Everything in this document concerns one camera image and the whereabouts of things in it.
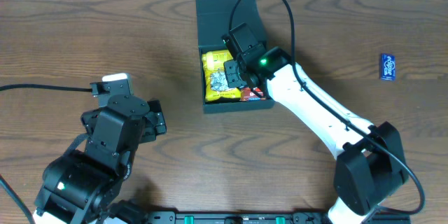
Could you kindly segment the red Hello Panda box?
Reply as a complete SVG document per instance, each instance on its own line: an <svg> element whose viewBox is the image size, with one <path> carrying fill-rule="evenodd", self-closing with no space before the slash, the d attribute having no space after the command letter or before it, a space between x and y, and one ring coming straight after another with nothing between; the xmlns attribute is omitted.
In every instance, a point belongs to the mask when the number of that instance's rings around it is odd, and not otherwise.
<svg viewBox="0 0 448 224"><path fill-rule="evenodd" d="M264 100L265 96L263 92L259 88L255 88L254 92L251 88L245 87L241 89L241 102L254 102L254 101L260 101Z"/></svg>

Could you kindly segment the yellow candy bag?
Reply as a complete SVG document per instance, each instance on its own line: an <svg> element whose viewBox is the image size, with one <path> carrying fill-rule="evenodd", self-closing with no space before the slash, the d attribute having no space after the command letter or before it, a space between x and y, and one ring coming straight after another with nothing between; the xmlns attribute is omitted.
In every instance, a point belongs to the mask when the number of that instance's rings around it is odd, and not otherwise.
<svg viewBox="0 0 448 224"><path fill-rule="evenodd" d="M240 99L241 92L238 88L230 88L224 71L204 71L206 90L204 99L206 102L214 102L219 99Z"/></svg>

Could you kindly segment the yellow plastic canister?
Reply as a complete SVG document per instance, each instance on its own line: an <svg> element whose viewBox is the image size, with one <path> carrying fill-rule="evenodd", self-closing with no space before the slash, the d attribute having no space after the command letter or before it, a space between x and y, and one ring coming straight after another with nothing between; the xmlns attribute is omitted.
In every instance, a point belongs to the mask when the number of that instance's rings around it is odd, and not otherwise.
<svg viewBox="0 0 448 224"><path fill-rule="evenodd" d="M222 71L224 63L232 59L229 50L209 51L202 55L203 68L207 71Z"/></svg>

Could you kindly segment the black gift box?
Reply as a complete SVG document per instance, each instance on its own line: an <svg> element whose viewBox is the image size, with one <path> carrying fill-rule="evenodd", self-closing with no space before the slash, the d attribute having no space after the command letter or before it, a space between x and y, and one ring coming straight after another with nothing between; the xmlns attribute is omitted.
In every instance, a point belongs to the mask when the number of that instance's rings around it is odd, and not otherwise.
<svg viewBox="0 0 448 224"><path fill-rule="evenodd" d="M236 2L237 0L195 0L199 55L226 49L221 37L228 33L230 12ZM236 27L243 22L249 25L259 41L267 42L256 0L241 0L239 3L234 13L232 26ZM219 99L213 102L202 102L205 114L262 110L270 109L273 106L274 101L271 99L259 101Z"/></svg>

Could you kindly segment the blue Eclipse mint tin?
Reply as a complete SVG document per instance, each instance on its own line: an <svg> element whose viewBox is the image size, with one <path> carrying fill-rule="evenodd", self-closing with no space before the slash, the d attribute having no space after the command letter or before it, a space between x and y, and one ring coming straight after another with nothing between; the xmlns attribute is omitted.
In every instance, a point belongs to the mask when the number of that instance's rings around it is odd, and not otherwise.
<svg viewBox="0 0 448 224"><path fill-rule="evenodd" d="M396 79L396 58L393 55L381 54L379 75L383 81L394 81Z"/></svg>

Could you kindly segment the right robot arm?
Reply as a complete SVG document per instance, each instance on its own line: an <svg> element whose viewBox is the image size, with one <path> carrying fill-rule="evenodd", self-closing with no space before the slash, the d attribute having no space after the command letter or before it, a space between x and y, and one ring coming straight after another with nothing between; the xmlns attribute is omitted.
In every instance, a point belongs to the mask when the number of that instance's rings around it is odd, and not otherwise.
<svg viewBox="0 0 448 224"><path fill-rule="evenodd" d="M231 29L222 40L232 56L225 63L229 84L260 88L308 126L335 158L338 198L328 212L330 222L368 222L409 178L398 130L389 122L376 126L350 112L287 52L267 50L247 24Z"/></svg>

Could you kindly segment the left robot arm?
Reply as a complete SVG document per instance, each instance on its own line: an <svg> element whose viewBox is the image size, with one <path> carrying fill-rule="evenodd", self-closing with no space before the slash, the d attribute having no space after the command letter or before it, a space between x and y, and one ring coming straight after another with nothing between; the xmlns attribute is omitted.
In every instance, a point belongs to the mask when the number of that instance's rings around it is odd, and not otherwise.
<svg viewBox="0 0 448 224"><path fill-rule="evenodd" d="M167 131L159 101L134 96L128 74L90 86L99 106L81 115L85 133L45 168L34 202L36 223L102 223L132 173L139 145Z"/></svg>

